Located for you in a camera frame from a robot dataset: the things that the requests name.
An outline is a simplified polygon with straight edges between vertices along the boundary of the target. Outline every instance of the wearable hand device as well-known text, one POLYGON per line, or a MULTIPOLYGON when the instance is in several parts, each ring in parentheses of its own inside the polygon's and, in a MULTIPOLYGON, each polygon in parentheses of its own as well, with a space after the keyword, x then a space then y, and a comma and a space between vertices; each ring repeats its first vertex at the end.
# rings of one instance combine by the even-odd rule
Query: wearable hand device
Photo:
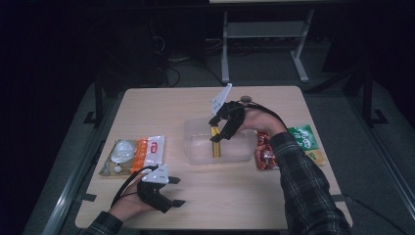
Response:
POLYGON ((214 116, 209 121, 209 125, 217 125, 221 120, 227 120, 226 124, 223 126, 220 133, 211 137, 210 140, 213 142, 219 142, 223 138, 227 140, 231 139, 231 137, 235 135, 239 127, 241 127, 242 123, 244 123, 246 108, 252 108, 266 112, 280 120, 287 128, 285 123, 277 114, 253 102, 251 97, 243 96, 239 101, 230 101, 228 103, 224 103, 220 110, 216 113, 216 116, 214 116))
POLYGON ((166 213, 170 208, 180 208, 186 201, 173 200, 170 201, 167 197, 160 193, 160 189, 165 184, 178 184, 180 179, 177 177, 168 176, 167 165, 149 165, 135 171, 122 184, 116 193, 111 207, 122 197, 122 193, 130 182, 143 170, 150 169, 152 172, 147 174, 137 183, 137 196, 140 197, 143 203, 148 204, 158 211, 166 213))

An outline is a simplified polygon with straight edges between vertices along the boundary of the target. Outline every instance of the clear plastic container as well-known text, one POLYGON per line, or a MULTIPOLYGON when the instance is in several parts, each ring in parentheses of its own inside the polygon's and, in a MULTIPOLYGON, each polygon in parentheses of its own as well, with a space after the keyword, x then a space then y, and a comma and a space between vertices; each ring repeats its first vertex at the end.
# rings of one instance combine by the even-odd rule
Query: clear plastic container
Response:
MULTIPOLYGON (((254 158, 256 134, 253 130, 237 132, 230 140, 220 141, 220 157, 213 157, 210 141, 210 117, 188 119, 184 123, 184 149, 191 165, 214 165, 247 162, 254 158)), ((226 121, 219 123, 223 129, 226 121)))

